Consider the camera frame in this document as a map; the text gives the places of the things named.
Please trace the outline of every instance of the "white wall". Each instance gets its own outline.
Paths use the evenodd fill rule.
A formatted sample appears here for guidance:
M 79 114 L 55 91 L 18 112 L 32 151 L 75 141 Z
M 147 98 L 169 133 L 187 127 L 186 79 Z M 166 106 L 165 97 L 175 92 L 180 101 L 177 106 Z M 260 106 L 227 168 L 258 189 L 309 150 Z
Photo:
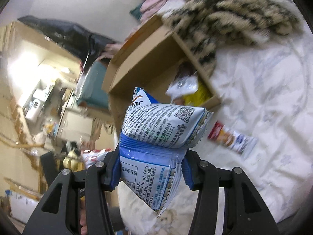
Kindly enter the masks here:
M 85 28 L 123 41 L 132 28 L 138 25 L 129 11 L 141 0 L 13 0 L 5 8 L 2 21 L 31 14 L 41 18 L 67 20 Z

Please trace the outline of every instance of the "red and white snack package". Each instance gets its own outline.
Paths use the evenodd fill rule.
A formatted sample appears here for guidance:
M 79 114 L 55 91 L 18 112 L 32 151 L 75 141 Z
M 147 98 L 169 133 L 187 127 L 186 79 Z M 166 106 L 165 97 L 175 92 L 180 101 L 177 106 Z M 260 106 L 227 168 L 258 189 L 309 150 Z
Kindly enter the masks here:
M 107 149 L 95 149 L 95 150 L 83 150 L 81 152 L 82 161 L 85 163 L 86 169 L 95 164 L 96 162 L 103 161 L 106 154 L 111 152 L 111 148 Z
M 258 142 L 256 138 L 236 132 L 219 121 L 215 123 L 208 139 L 232 149 L 237 154 L 243 156 L 243 158 L 248 157 Z

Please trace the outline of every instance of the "cardboard box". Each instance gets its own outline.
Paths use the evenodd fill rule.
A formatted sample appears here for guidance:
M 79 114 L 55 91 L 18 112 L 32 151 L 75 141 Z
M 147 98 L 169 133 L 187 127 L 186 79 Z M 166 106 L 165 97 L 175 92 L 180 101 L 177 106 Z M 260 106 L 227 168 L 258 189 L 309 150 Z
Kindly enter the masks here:
M 165 92 L 183 60 L 191 61 L 212 94 L 212 98 L 202 107 L 210 110 L 220 104 L 215 89 L 192 52 L 155 15 L 113 57 L 103 81 L 102 89 L 109 94 L 111 114 L 117 132 L 121 130 L 135 87 L 142 87 L 160 103 L 170 103 L 170 97 Z

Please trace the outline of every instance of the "blue stripe on package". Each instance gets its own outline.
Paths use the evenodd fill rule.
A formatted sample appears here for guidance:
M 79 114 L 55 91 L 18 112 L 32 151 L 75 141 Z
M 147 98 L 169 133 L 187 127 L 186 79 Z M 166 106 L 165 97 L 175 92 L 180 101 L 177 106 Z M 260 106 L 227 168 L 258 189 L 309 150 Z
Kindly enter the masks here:
M 156 213 L 175 196 L 186 150 L 201 139 L 211 116 L 201 107 L 158 103 L 135 88 L 121 130 L 122 180 Z

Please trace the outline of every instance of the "white bedding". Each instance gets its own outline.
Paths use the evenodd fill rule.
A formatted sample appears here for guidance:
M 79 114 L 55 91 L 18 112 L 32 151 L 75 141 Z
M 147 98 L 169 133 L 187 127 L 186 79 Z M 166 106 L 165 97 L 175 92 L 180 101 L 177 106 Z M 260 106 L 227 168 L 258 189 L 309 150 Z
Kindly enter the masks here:
M 313 184 L 313 34 L 304 22 L 303 33 L 262 47 L 220 48 L 211 80 L 223 102 L 193 150 L 218 168 L 242 167 L 279 222 L 297 211 Z M 217 119 L 259 139 L 246 160 L 207 140 Z M 159 218 L 123 183 L 118 194 L 134 234 L 188 234 L 198 193 L 184 181 Z M 222 223 L 221 194 L 216 234 Z

